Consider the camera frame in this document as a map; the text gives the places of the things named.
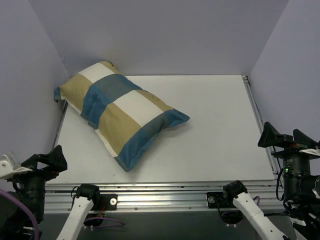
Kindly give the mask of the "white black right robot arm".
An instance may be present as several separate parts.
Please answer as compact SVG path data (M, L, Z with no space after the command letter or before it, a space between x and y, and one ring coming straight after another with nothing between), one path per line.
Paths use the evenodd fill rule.
M282 181L284 207L282 215L289 217L298 240L320 238L320 177L311 174L310 161L320 157L320 144L299 129L291 135L279 133L265 122L258 147L278 147L271 155L282 159L278 180ZM247 218L263 240L287 240L255 203L244 184L233 181L223 187L223 203L236 207Z

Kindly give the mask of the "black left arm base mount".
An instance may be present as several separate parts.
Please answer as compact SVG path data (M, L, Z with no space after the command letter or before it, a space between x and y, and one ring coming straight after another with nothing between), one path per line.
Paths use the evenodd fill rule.
M115 193L102 194L98 210L100 211L115 211L118 204L118 195Z

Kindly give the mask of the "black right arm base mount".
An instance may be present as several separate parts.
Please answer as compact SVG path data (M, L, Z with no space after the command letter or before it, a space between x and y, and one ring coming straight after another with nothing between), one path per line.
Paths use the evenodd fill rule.
M222 191L219 192L207 192L206 193L207 207L209 209L230 209L234 206L229 204L227 199L224 197Z

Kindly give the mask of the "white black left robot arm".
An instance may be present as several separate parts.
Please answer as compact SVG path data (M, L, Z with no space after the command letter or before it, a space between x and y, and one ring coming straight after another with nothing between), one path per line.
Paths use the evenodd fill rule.
M68 169L62 146L48 154L34 154L23 163L10 152L0 157L0 178L11 182L13 191L0 191L0 238L38 240L44 220L46 182ZM59 240L77 239L90 210L100 206L99 187L82 184L72 198L71 212L58 235Z

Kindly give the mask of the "blue beige white patchwork pillowcase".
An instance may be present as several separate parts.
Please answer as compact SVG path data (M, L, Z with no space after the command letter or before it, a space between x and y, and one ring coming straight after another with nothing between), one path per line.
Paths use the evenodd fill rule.
M54 100L65 100L75 109L126 172L137 165L163 129L190 119L108 61L85 68L57 87Z

